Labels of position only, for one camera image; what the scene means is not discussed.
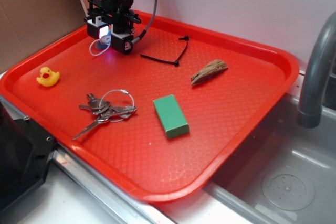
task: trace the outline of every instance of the driftwood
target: driftwood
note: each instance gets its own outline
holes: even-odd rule
[[[222,60],[214,60],[191,77],[191,85],[194,86],[200,84],[203,81],[207,81],[219,73],[222,73],[227,68],[227,64]]]

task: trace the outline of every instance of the green block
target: green block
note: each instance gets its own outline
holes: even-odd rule
[[[180,136],[189,132],[188,122],[185,119],[175,96],[171,94],[154,100],[153,102],[168,138]]]

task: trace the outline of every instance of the yellow rubber duck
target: yellow rubber duck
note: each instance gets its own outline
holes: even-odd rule
[[[40,77],[37,77],[36,80],[38,83],[45,87],[50,87],[55,85],[59,79],[59,72],[55,73],[48,67],[43,67],[40,70]]]

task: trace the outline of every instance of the plastic tray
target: plastic tray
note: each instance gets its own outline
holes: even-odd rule
[[[150,16],[139,13],[146,24]],[[184,35],[190,41],[179,67],[140,57],[174,61],[185,47],[178,40]],[[130,55],[110,48],[94,57],[88,50],[92,41],[85,27],[74,31],[11,68],[0,80],[0,93],[107,179],[147,202],[176,200],[201,188],[286,93],[299,70],[282,50],[162,17]],[[191,76],[215,59],[229,68],[191,86]],[[55,86],[37,83],[44,66],[60,72]],[[86,94],[102,97],[113,89],[132,94],[136,114],[72,141],[95,119],[78,108],[87,104]],[[169,94],[190,126],[188,134],[170,140],[153,105]],[[117,92],[106,100],[131,103]]]

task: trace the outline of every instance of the tray rim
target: tray rim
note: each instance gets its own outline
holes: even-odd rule
[[[142,20],[144,23],[148,22],[148,20],[150,19],[149,14],[143,12],[138,13],[140,14],[140,16],[142,16]],[[240,130],[228,142],[226,147],[220,151],[220,153],[203,170],[203,172],[195,178],[193,182],[177,191],[169,193],[153,193],[143,188],[135,187],[135,182],[131,181],[128,177],[121,174],[114,167],[111,167],[105,162],[102,162],[102,160],[96,157],[94,153],[82,148],[82,145],[80,143],[74,141],[71,142],[70,145],[64,146],[62,144],[66,149],[69,149],[75,155],[79,156],[82,160],[84,160],[90,166],[94,167],[94,169],[100,172],[103,176],[107,177],[109,180],[111,180],[109,178],[111,175],[117,178],[118,181],[122,180],[122,183],[116,184],[121,189],[131,194],[133,197],[146,202],[155,203],[177,200],[203,187],[210,179],[211,175],[213,175],[216,170],[221,166],[221,164],[223,164],[227,159],[228,151],[226,150],[235,150],[244,141],[248,134],[256,127],[256,122],[259,123],[266,116],[266,114],[275,106],[275,104],[282,98],[286,91],[296,81],[299,75],[299,65],[295,57],[284,50],[263,45],[250,40],[238,38],[235,36],[222,34],[216,31],[211,31],[205,28],[185,24],[168,18],[156,16],[153,22],[153,27],[158,29],[163,29],[164,27],[165,31],[174,34],[192,34],[193,36],[191,38],[193,40],[202,41],[215,46],[218,46],[218,44],[220,44],[225,49],[239,52],[241,54],[245,54],[247,56],[251,56],[260,60],[264,60],[278,66],[285,74],[285,81],[282,83],[281,86],[278,87],[276,92],[261,106],[261,108],[249,119],[249,121],[242,128],[244,130]],[[36,52],[35,54],[21,61],[17,65],[11,67],[0,79],[0,94],[3,95],[4,98],[11,102],[15,107],[20,109],[23,113],[34,118],[35,116],[37,116],[35,111],[27,106],[24,102],[22,102],[19,97],[11,93],[11,84],[13,84],[15,80],[18,79],[18,76],[28,72],[32,66],[42,64],[46,60],[67,49],[68,46],[64,45],[65,41],[67,42],[67,44],[71,42],[72,45],[74,45],[85,38],[87,38],[86,26],[83,26],[73,31],[69,35],[62,37],[53,44],[45,47],[39,52]],[[39,123],[46,129],[53,128],[53,125],[48,121],[39,120]],[[65,139],[68,137],[68,134],[66,132],[62,131],[61,129],[58,129],[58,131],[59,138]],[[237,144],[237,141],[234,141],[235,139],[240,139],[239,144]]]

